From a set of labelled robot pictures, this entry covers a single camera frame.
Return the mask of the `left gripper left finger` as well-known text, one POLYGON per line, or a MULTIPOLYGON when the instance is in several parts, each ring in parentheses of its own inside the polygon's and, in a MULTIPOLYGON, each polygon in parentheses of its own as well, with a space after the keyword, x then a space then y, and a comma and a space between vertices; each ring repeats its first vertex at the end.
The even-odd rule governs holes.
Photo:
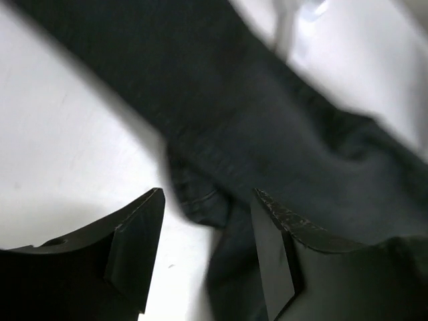
POLYGON ((165 210, 162 189, 85 227, 1 251, 2 320, 137 320, 165 210))

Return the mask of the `black trousers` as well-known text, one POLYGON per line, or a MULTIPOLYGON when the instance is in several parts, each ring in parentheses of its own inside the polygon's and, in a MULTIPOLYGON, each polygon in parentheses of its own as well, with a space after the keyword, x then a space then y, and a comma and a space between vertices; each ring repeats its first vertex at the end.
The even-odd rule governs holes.
POLYGON ((17 1, 160 132, 173 191, 222 230, 206 287, 215 320, 269 320, 251 202, 268 194, 365 245, 427 238, 427 164, 342 111, 277 58, 228 1, 17 1))

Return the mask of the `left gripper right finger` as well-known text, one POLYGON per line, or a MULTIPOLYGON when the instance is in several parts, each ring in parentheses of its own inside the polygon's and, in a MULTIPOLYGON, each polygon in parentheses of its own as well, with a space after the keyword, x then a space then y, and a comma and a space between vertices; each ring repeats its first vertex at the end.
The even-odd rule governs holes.
POLYGON ((426 320, 427 238, 365 245, 337 237, 268 194, 251 216, 270 320, 426 320))

